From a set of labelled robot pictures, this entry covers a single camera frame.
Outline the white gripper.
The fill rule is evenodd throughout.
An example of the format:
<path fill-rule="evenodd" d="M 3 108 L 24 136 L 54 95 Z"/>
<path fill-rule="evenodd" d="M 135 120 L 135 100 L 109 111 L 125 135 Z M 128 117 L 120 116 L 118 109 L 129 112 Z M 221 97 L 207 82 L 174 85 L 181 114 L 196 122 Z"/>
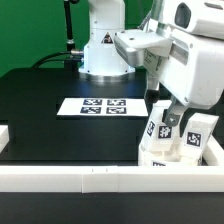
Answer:
<path fill-rule="evenodd" d="M 130 66 L 148 70 L 147 103 L 159 100 L 159 83 L 181 102 L 163 112 L 169 127 L 184 106 L 209 109 L 224 91 L 224 0 L 154 0 L 145 27 L 117 32 L 114 43 Z"/>

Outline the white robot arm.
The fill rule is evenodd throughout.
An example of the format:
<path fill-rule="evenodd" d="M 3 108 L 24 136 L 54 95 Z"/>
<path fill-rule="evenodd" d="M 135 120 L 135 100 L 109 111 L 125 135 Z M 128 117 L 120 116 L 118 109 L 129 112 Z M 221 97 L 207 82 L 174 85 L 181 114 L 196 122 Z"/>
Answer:
<path fill-rule="evenodd" d="M 147 102 L 171 93 L 165 122 L 188 108 L 208 110 L 224 93 L 224 0 L 153 0 L 134 29 L 124 28 L 123 0 L 87 0 L 90 38 L 81 73 L 98 80 L 146 68 Z"/>

